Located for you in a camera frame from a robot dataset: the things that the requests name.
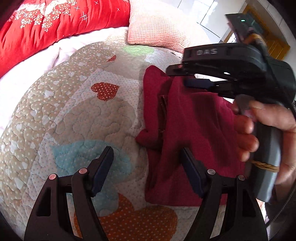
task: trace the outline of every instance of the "screw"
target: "screw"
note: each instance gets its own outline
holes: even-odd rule
[[[207,172],[208,172],[208,174],[210,174],[210,175],[215,175],[215,173],[216,173],[216,171],[213,170],[213,169],[209,169]]]
[[[79,170],[79,173],[80,174],[84,174],[84,173],[86,173],[87,172],[87,169],[86,168],[81,168],[80,170]]]
[[[244,181],[246,178],[245,178],[244,175],[239,175],[239,176],[238,176],[238,179],[241,180],[241,181]]]
[[[57,176],[57,175],[55,175],[55,174],[53,173],[53,174],[50,174],[48,178],[49,178],[50,180],[53,180],[53,179],[56,178],[56,176]]]

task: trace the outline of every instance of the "gray handle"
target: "gray handle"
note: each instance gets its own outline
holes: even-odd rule
[[[247,112],[246,110],[249,109],[248,103],[252,99],[254,98],[246,95],[238,95],[235,98],[241,114]],[[273,103],[271,100],[260,101],[266,104],[278,104]],[[253,135],[259,140],[259,148],[251,155],[250,159],[279,167],[281,162],[282,131],[260,122],[255,124],[254,130]],[[268,202],[271,198],[277,173],[258,168],[255,165],[251,165],[249,172],[248,181],[256,198],[263,202]]]

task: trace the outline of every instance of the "cross pattern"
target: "cross pattern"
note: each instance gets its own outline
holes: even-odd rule
[[[83,18],[83,19],[81,21],[85,20],[87,22],[87,19],[89,17],[87,17],[87,14],[85,14],[84,11],[82,11],[82,13],[83,13],[83,16],[81,16],[80,18]]]

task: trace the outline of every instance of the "red pillow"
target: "red pillow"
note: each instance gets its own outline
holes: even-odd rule
[[[68,36],[129,25],[128,0],[25,0],[0,31],[0,78]]]

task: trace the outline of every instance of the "maroon cloth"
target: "maroon cloth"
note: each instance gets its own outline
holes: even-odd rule
[[[147,68],[143,81],[146,128],[136,140],[148,153],[145,199],[153,204],[199,206],[201,199],[193,192],[178,153],[189,147],[197,160],[220,175],[242,174],[231,104],[217,94],[186,88],[181,77],[168,77],[155,66]]]

